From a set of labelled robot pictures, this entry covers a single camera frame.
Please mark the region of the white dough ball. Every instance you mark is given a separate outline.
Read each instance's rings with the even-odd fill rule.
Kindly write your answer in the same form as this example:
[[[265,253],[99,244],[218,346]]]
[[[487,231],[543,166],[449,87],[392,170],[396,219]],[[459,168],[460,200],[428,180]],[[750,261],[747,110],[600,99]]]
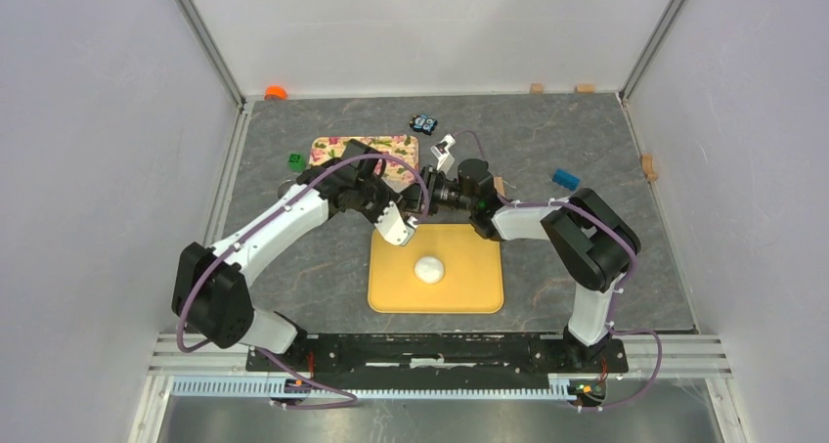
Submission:
[[[419,258],[414,264],[414,274],[421,282],[435,285],[445,277],[446,268],[438,257],[428,255]]]

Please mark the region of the yellow cutting mat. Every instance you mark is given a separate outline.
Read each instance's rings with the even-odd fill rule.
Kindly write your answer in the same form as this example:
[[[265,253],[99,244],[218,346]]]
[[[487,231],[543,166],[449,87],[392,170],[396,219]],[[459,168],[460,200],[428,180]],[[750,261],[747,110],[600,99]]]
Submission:
[[[434,257],[444,268],[433,284],[415,264]],[[404,246],[371,237],[368,303],[384,314],[493,314],[504,302],[501,246],[469,225],[426,224]]]

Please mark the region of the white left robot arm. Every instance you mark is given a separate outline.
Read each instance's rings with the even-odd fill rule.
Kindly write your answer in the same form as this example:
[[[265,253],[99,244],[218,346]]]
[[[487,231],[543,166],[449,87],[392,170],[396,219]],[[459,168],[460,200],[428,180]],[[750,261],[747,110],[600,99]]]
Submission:
[[[281,199],[241,230],[210,246],[188,245],[172,301],[179,349],[243,344],[269,350],[284,372],[299,370],[307,359],[299,326],[254,306],[249,289],[292,244],[342,211],[362,213],[388,243],[406,244],[417,228],[415,214],[428,212],[430,193],[421,176],[415,178],[420,194],[406,196],[375,174],[379,161],[393,158],[351,140],[343,156],[303,171]]]

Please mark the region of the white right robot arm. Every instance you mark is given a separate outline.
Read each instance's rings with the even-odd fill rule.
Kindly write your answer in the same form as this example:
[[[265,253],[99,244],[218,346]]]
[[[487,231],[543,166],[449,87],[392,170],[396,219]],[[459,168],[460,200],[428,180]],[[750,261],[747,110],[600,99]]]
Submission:
[[[551,242],[576,282],[571,317],[563,332],[564,357],[578,373],[588,373],[604,358],[610,340],[610,313],[620,281],[634,267],[641,243],[633,229],[594,190],[581,188],[566,199],[521,202],[497,190],[487,161],[469,158],[457,165],[444,137],[430,151],[436,158],[420,175],[430,193],[430,213],[441,208],[465,211],[475,233],[488,241]]]

